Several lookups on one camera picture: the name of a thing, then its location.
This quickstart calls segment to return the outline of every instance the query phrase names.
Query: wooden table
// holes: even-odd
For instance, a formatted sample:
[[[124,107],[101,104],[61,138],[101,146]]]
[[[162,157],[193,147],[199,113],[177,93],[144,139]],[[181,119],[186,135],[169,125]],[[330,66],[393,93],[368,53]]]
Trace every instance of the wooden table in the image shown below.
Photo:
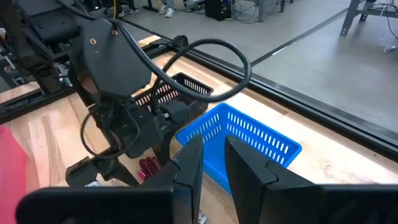
[[[140,43],[146,45],[156,36],[148,37]],[[169,52],[154,59],[163,67],[174,53]],[[178,60],[169,70],[169,75],[184,72],[206,83],[215,90],[215,94],[229,90],[236,83],[196,64],[186,58]],[[37,88],[35,83],[20,86],[0,94],[0,102]],[[356,144],[355,142],[320,126],[313,121],[284,108],[257,93],[245,89],[226,101],[231,106],[252,116],[278,132],[290,137],[302,145],[302,152],[288,167],[291,171],[317,184],[337,183],[398,183],[398,164]],[[216,104],[210,104],[209,110]],[[81,145],[80,124],[87,109],[77,94],[58,100],[48,106],[21,116],[6,125],[29,156],[27,163],[27,190],[41,187],[65,185],[65,169],[85,156],[90,156]],[[86,127],[88,144],[96,152],[109,145],[101,132],[90,120]],[[172,154],[181,145],[174,139],[171,143]],[[142,157],[154,155],[152,149]],[[136,175],[137,159],[123,155],[121,162]],[[121,185],[117,180],[103,185]],[[207,175],[203,179],[200,208],[209,217],[211,223],[238,223],[232,198]]]

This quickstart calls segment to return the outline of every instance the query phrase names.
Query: blue plastic basket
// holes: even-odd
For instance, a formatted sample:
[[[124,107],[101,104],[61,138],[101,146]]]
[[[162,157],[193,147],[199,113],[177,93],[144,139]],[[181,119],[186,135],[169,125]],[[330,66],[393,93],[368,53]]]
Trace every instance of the blue plastic basket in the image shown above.
[[[224,161],[227,134],[239,137],[283,167],[287,167],[302,150],[299,143],[225,103],[220,103],[181,130],[177,134],[177,140],[184,146],[197,134],[203,136],[205,172],[229,194],[231,189]]]

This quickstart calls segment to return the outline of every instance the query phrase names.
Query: sneaker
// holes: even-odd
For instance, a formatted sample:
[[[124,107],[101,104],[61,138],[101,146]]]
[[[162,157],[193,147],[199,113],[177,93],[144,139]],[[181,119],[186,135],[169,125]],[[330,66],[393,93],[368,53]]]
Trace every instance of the sneaker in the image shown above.
[[[129,13],[131,14],[138,14],[139,10],[138,9],[130,9]]]
[[[165,14],[167,10],[167,6],[166,5],[162,5],[162,7],[160,7],[159,9],[159,14]]]
[[[124,11],[122,11],[122,12],[120,12],[120,13],[118,14],[118,17],[123,17],[124,15],[126,15],[126,13],[124,13]]]
[[[174,9],[168,8],[166,12],[166,18],[171,18],[174,16]]]

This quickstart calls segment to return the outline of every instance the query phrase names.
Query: black wire basket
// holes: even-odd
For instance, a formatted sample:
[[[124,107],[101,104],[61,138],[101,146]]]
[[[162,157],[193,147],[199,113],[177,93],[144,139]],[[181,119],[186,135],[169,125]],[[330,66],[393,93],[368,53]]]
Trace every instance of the black wire basket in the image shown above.
[[[188,75],[182,72],[174,75],[172,78],[179,84],[182,84],[183,86],[203,95],[210,95],[214,91],[214,89],[212,89],[211,87],[196,81],[195,79],[189,77]],[[149,111],[151,111],[150,108],[151,91],[152,89],[146,90],[145,92],[134,97],[134,100],[136,101],[137,105]],[[188,122],[197,118],[199,115],[201,115],[203,112],[207,110],[207,107],[209,105],[208,103],[198,102],[194,100],[192,97],[183,95],[178,90],[175,90],[174,88],[170,87],[170,85],[162,82],[157,89],[157,101],[161,105],[162,103],[165,103],[169,100],[182,101],[186,105],[188,105],[191,114],[191,119],[185,121],[182,125],[187,124]]]

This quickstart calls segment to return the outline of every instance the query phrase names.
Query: red cloth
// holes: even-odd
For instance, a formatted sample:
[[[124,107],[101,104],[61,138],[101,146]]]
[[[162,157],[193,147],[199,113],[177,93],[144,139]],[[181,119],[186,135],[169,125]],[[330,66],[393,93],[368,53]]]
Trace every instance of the red cloth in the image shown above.
[[[0,126],[0,222],[15,224],[15,209],[26,194],[26,153],[5,126]]]

